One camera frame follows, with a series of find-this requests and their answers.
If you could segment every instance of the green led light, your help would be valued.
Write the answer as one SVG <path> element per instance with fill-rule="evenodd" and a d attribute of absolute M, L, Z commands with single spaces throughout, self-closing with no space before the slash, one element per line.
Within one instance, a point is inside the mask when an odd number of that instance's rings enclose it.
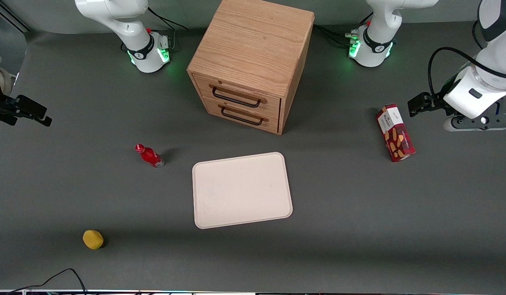
<path fill-rule="evenodd" d="M 352 48 L 350 49 L 350 56 L 351 57 L 355 57 L 357 56 L 357 53 L 358 53 L 358 49 L 360 48 L 360 41 L 356 41 L 356 43 L 354 43 L 352 45 Z"/>
<path fill-rule="evenodd" d="M 135 60 L 133 60 L 133 56 L 131 56 L 131 54 L 129 53 L 129 50 L 128 50 L 127 54 L 129 55 L 129 58 L 131 59 L 131 63 L 135 65 Z"/>
<path fill-rule="evenodd" d="M 169 50 L 160 48 L 157 48 L 156 50 L 164 63 L 169 62 Z"/>
<path fill-rule="evenodd" d="M 391 44 L 389 45 L 388 53 L 386 53 L 386 57 L 389 56 L 389 53 L 391 52 L 391 47 L 393 47 L 393 42 L 391 42 Z"/>

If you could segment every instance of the drawer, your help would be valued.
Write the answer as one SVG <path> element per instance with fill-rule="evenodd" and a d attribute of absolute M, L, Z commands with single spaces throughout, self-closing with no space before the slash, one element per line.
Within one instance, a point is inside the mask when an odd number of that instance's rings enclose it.
<path fill-rule="evenodd" d="M 203 97 L 226 103 L 235 109 L 253 112 L 259 115 L 279 117 L 280 98 L 263 93 L 241 89 L 217 79 L 193 74 L 195 83 Z"/>
<path fill-rule="evenodd" d="M 279 120 L 271 116 L 246 112 L 231 106 L 225 106 L 220 101 L 202 98 L 202 102 L 209 114 L 219 116 L 250 127 L 255 127 L 271 133 L 278 132 Z"/>

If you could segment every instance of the gray wall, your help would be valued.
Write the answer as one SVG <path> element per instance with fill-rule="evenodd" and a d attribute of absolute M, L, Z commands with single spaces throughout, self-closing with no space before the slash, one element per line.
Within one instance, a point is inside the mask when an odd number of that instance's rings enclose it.
<path fill-rule="evenodd" d="M 364 0 L 270 0 L 315 12 L 316 24 L 359 22 L 369 12 Z M 74 0 L 5 0 L 6 4 L 34 29 L 63 34 L 108 32 L 104 26 L 83 17 Z M 440 0 L 432 8 L 403 11 L 407 23 L 475 20 L 480 0 Z M 149 0 L 158 14 L 189 28 L 207 27 L 220 0 Z M 140 17 L 150 28 L 164 27 L 150 13 Z"/>
<path fill-rule="evenodd" d="M 19 30 L 0 17 L 0 67 L 16 75 L 22 65 L 27 43 Z"/>

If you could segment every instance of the white tray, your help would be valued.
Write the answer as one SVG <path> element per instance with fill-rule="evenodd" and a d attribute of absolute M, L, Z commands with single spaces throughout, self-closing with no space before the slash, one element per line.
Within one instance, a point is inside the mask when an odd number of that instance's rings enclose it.
<path fill-rule="evenodd" d="M 267 153 L 193 166 L 195 224 L 206 229 L 286 218 L 293 212 L 284 156 Z"/>

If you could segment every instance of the cabinet top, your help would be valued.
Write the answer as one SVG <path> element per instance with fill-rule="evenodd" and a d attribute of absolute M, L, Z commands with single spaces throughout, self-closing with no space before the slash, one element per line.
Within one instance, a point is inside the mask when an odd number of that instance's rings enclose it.
<path fill-rule="evenodd" d="M 222 0 L 188 71 L 284 97 L 314 19 L 262 0 Z"/>

